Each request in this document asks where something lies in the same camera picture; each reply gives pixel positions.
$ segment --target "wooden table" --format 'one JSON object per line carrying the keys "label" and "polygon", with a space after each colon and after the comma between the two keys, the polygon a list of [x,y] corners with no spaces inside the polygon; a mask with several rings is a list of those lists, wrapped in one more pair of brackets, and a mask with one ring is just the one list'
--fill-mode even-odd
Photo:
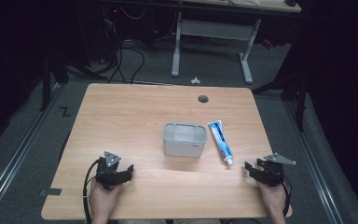
{"label": "wooden table", "polygon": [[[199,102],[200,95],[209,102]],[[218,119],[234,155],[232,166],[222,161],[207,125]],[[164,155],[162,131],[168,122],[205,126],[208,140],[199,158]],[[118,171],[135,168],[112,219],[267,216],[255,181],[242,168],[245,161],[271,154],[249,89],[89,85],[51,184],[62,192],[47,197],[43,218],[85,218],[84,178],[105,151],[122,158]]]}

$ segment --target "white object on floor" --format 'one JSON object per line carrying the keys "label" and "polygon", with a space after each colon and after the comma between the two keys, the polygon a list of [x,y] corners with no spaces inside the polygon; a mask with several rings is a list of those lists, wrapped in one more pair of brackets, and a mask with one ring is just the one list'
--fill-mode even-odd
{"label": "white object on floor", "polygon": [[201,81],[199,81],[199,79],[198,79],[197,77],[194,77],[194,79],[191,80],[191,83],[193,83],[193,84],[200,84]]}

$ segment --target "person's leg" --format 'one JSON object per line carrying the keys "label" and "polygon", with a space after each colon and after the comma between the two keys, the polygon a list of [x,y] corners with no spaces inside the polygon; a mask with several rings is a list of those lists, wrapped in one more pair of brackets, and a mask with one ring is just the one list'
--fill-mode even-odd
{"label": "person's leg", "polygon": [[220,224],[220,219],[175,219],[173,224]]}
{"label": "person's leg", "polygon": [[118,224],[166,224],[164,219],[123,219]]}

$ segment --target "white desk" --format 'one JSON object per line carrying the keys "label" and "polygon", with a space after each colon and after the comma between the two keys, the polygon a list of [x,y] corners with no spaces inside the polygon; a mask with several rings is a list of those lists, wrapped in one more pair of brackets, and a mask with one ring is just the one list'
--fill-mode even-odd
{"label": "white desk", "polygon": [[[221,6],[227,6],[230,4],[227,0],[184,0],[183,2],[213,4]],[[248,7],[260,10],[274,10],[295,13],[301,11],[301,8],[298,5],[295,7],[289,7],[281,0],[260,0],[259,6],[246,0],[232,0],[230,2],[234,4],[233,7]],[[176,26],[176,43],[172,61],[172,76],[179,76],[181,35],[198,35],[246,41],[247,45],[245,50],[243,53],[240,53],[239,57],[245,82],[247,84],[252,84],[253,79],[247,60],[249,53],[251,52],[252,45],[255,42],[255,36],[257,35],[260,22],[261,20],[257,19],[253,26],[245,26],[218,22],[182,20],[182,13],[179,12]]]}

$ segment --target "toothpaste tube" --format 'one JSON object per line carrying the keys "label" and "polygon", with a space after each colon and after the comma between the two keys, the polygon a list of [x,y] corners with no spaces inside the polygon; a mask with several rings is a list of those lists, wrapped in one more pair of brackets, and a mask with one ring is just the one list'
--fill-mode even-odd
{"label": "toothpaste tube", "polygon": [[226,142],[225,136],[223,135],[222,121],[217,120],[215,122],[208,123],[211,128],[214,140],[219,147],[220,154],[222,155],[223,161],[226,161],[228,165],[232,165],[232,153]]}

